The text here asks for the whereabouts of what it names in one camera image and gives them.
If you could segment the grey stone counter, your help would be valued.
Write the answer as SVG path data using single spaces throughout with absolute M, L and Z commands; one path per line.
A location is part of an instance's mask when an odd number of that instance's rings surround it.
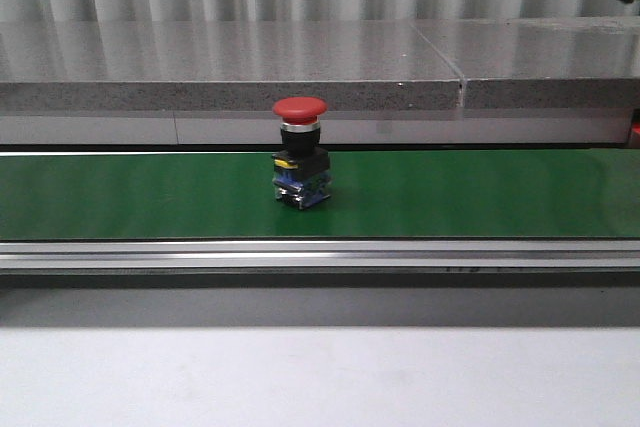
M 627 145 L 631 17 L 5 22 L 1 141 L 267 145 L 315 96 L 327 144 Z

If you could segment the red mushroom push button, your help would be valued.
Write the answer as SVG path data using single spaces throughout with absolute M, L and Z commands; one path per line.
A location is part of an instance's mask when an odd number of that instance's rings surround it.
M 281 118 L 283 149 L 272 155 L 275 198 L 299 210 L 330 197 L 330 157 L 319 146 L 319 116 L 327 104 L 316 97 L 288 97 L 273 106 Z

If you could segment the green conveyor belt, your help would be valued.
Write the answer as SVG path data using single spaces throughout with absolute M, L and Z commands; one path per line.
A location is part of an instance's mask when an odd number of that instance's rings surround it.
M 9 241 L 212 237 L 635 237 L 631 149 L 352 151 L 329 200 L 274 197 L 260 153 L 29 155 L 1 160 Z

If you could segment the aluminium conveyor frame rail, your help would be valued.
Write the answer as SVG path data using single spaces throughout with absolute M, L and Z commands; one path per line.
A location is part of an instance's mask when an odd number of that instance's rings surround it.
M 614 240 L 211 240 L 9 242 L 4 275 L 636 272 L 639 243 Z

